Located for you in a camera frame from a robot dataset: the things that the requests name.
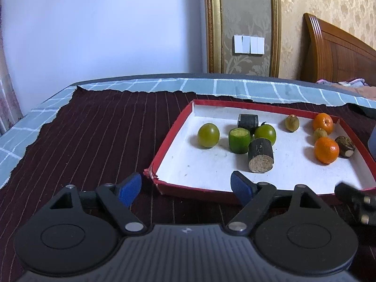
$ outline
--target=blue gripper pad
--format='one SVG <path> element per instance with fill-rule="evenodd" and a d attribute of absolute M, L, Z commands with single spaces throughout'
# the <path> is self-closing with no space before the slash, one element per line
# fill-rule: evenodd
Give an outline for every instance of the blue gripper pad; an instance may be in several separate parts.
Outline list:
<path fill-rule="evenodd" d="M 244 207 L 255 195 L 256 192 L 253 192 L 253 189 L 256 188 L 256 185 L 250 180 L 246 179 L 246 177 L 240 174 L 238 171 L 231 174 L 230 182 L 232 191 Z"/>
<path fill-rule="evenodd" d="M 119 186 L 119 200 L 128 208 L 141 191 L 142 179 L 139 173 L 133 173 L 127 177 Z"/>

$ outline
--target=curtain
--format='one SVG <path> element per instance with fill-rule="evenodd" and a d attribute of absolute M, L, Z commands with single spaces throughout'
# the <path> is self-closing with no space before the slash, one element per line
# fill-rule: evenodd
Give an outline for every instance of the curtain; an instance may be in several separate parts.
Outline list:
<path fill-rule="evenodd" d="M 0 135 L 23 118 L 20 105 L 13 89 L 11 76 L 5 61 L 3 35 L 1 32 L 0 0 Z"/>

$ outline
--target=light switch panel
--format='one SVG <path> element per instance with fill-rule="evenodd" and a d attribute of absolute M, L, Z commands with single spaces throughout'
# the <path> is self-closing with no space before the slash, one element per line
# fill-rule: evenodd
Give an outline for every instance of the light switch panel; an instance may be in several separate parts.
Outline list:
<path fill-rule="evenodd" d="M 251 54 L 257 54 L 258 52 L 258 45 L 257 45 L 257 37 L 250 37 L 251 39 Z"/>
<path fill-rule="evenodd" d="M 257 54 L 265 54 L 265 38 L 257 37 Z"/>
<path fill-rule="evenodd" d="M 234 35 L 234 53 L 239 54 L 243 51 L 241 35 Z"/>

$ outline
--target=white wall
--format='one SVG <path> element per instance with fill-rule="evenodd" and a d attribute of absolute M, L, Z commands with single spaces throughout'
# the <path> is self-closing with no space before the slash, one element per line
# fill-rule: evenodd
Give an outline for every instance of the white wall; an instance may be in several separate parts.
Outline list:
<path fill-rule="evenodd" d="M 2 0 L 1 11 L 24 114 L 77 81 L 203 70 L 200 0 Z"/>

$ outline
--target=gold mirror frame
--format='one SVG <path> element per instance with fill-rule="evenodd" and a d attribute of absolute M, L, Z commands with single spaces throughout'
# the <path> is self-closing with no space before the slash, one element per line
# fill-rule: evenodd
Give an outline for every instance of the gold mirror frame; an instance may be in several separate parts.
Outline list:
<path fill-rule="evenodd" d="M 205 0 L 208 73 L 223 73 L 222 0 Z M 278 77 L 281 55 L 281 0 L 271 0 L 270 76 Z"/>

